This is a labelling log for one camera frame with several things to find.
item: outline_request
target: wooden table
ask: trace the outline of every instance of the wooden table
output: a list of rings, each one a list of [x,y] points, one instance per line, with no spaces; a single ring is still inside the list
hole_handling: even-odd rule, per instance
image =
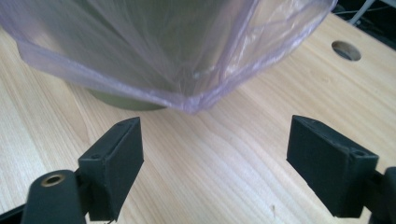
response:
[[[358,62],[334,40],[353,44]],[[396,165],[396,52],[330,15],[284,61],[187,115],[105,105],[27,66],[0,30],[0,213],[78,157],[116,122],[140,117],[145,163],[119,223],[367,223],[332,217],[286,162],[293,114],[318,119]]]

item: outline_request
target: round hole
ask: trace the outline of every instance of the round hole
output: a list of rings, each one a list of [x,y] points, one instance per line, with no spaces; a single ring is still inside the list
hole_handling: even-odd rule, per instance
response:
[[[50,175],[41,182],[43,187],[52,187],[64,181],[64,175]]]
[[[353,154],[355,154],[355,155],[357,155],[357,156],[365,156],[365,155],[366,155],[365,152],[358,151],[358,150],[354,150],[354,151],[353,151]]]
[[[356,62],[361,59],[361,53],[353,45],[344,41],[332,42],[332,49],[342,58]]]
[[[100,155],[99,154],[93,154],[93,155],[91,155],[91,159],[99,159],[100,158]]]

